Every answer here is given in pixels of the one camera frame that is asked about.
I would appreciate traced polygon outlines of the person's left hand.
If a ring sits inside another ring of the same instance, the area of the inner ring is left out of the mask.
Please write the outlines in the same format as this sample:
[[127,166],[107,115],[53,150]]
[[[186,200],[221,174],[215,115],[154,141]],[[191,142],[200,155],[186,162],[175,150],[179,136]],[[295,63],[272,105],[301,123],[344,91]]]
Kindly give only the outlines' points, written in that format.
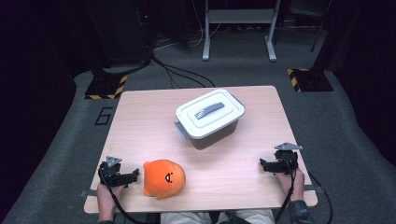
[[105,185],[99,184],[97,186],[97,203],[99,209],[98,224],[113,222],[117,206]]

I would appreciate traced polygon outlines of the person's legs light trousers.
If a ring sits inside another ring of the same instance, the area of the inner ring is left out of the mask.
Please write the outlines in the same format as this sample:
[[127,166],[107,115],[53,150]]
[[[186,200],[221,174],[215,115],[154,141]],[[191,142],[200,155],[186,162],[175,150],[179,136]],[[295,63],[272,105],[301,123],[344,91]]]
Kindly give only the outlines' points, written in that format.
[[161,224],[276,224],[271,210],[162,213]]

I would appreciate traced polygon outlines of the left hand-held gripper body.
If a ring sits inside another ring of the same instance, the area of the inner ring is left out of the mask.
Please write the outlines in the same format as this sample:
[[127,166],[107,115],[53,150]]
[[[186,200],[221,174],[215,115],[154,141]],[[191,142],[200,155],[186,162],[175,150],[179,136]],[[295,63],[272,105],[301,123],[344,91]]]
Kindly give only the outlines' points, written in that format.
[[121,159],[112,156],[107,156],[98,168],[98,175],[102,185],[110,187],[123,186],[122,177],[120,174]]

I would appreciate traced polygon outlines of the black stand hazard striped base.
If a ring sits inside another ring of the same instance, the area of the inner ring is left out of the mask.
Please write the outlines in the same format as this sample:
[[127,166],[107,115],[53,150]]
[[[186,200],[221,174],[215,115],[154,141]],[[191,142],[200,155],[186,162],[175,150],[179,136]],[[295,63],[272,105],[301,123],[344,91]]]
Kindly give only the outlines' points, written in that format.
[[324,74],[329,59],[325,47],[322,47],[310,68],[291,68],[288,75],[296,92],[333,91],[332,84]]
[[107,72],[101,65],[90,67],[93,78],[85,91],[86,99],[114,99],[120,95],[128,72]]

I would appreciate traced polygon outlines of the white metal stand frame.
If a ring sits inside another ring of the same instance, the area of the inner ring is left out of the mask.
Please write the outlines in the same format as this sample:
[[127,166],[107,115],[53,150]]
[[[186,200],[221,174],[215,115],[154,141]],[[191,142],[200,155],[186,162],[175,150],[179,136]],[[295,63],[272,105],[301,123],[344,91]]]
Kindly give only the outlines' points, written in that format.
[[276,61],[273,35],[276,28],[276,20],[281,0],[275,0],[272,8],[265,9],[210,9],[209,0],[205,0],[205,44],[202,60],[207,62],[210,55],[210,33],[211,24],[269,24],[270,30],[264,37],[270,62]]

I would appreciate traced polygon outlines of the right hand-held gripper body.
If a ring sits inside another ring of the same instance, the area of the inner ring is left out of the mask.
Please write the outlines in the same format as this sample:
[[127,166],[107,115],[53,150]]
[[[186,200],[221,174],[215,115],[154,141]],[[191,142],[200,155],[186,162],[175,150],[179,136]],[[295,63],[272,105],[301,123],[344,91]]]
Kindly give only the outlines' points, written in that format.
[[297,151],[302,150],[303,147],[289,142],[285,142],[283,144],[275,146],[275,149],[275,156],[277,159],[277,167],[275,169],[275,173],[290,175],[299,166]]

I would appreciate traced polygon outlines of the person's right hand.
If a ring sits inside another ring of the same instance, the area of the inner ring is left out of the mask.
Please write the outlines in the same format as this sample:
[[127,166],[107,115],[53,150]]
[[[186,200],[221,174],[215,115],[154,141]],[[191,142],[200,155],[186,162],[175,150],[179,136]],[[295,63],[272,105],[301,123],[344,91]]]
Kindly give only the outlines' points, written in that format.
[[285,193],[288,193],[290,188],[293,188],[293,193],[290,196],[290,201],[302,201],[304,199],[304,173],[300,169],[294,172],[294,182],[291,182],[289,175],[275,173],[281,188]]

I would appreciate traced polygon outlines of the orange plush toy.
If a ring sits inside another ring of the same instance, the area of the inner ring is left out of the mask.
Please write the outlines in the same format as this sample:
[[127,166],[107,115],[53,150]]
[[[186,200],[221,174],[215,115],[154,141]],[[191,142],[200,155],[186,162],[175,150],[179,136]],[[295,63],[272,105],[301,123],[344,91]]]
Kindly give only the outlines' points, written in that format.
[[169,160],[146,161],[144,168],[144,194],[157,199],[179,194],[185,186],[184,169]]

